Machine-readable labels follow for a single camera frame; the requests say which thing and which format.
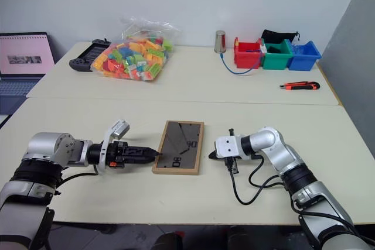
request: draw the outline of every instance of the red utility knife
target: red utility knife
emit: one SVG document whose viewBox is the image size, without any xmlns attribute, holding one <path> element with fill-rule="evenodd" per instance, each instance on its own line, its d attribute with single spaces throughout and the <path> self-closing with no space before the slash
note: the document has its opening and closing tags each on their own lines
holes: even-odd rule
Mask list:
<svg viewBox="0 0 375 250">
<path fill-rule="evenodd" d="M 315 81 L 300 81 L 300 82 L 293 82 L 293 83 L 284 83 L 284 85 L 280 85 L 280 88 L 286 90 L 299 90 L 299 89 L 306 89 L 306 90 L 317 90 L 321 86 L 319 83 Z"/>
</svg>

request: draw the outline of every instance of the game controller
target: game controller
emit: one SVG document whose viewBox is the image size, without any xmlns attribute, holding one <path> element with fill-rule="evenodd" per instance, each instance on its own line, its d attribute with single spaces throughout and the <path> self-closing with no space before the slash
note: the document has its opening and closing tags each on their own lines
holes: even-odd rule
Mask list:
<svg viewBox="0 0 375 250">
<path fill-rule="evenodd" d="M 94 39 L 91 45 L 81 54 L 78 58 L 70 60 L 69 66 L 76 71 L 91 71 L 90 66 L 93 61 L 99 56 L 106 48 L 110 46 L 111 42 L 107 39 Z"/>
</svg>

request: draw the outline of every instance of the laptop screen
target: laptop screen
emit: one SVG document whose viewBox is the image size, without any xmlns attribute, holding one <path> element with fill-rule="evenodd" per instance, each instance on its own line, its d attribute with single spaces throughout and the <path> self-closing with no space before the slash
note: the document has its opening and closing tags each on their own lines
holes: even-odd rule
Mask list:
<svg viewBox="0 0 375 250">
<path fill-rule="evenodd" d="M 2 77 L 42 76 L 53 66 L 46 33 L 0 33 Z"/>
</svg>

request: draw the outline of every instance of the black bag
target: black bag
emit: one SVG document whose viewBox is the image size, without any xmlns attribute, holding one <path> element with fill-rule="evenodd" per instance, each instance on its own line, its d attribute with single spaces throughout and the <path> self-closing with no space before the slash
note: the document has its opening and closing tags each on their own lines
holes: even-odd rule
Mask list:
<svg viewBox="0 0 375 250">
<path fill-rule="evenodd" d="M 264 40 L 264 43 L 281 43 L 284 39 L 289 39 L 291 42 L 293 41 L 294 37 L 298 35 L 298 41 L 299 37 L 301 36 L 298 32 L 295 33 L 281 33 L 281 32 L 273 32 L 271 30 L 265 29 L 262 33 L 262 38 Z"/>
</svg>

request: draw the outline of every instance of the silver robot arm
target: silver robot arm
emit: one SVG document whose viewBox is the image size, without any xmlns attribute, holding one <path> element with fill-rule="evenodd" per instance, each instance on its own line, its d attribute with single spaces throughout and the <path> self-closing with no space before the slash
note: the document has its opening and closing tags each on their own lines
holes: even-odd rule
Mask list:
<svg viewBox="0 0 375 250">
<path fill-rule="evenodd" d="M 111 143 L 128 130 L 129 124 L 118 120 L 105 133 L 102 144 L 77 140 L 68 133 L 37 133 L 0 192 L 0 250 L 40 249 L 45 244 L 54 216 L 47 206 L 60 194 L 56 189 L 65 167 L 98 165 L 103 171 L 106 166 L 154 161 L 158 152 L 150 148 Z"/>
<path fill-rule="evenodd" d="M 296 151 L 284 143 L 276 129 L 264 127 L 250 136 L 231 134 L 219 137 L 215 141 L 215 148 L 217 158 L 232 157 L 235 164 L 236 157 L 247 160 L 257 152 L 266 155 L 291 195 L 291 200 L 302 209 L 299 222 L 315 249 L 371 249 L 353 232 L 353 222 L 344 208 L 315 178 Z M 339 217 L 347 223 L 308 213 Z"/>
</svg>

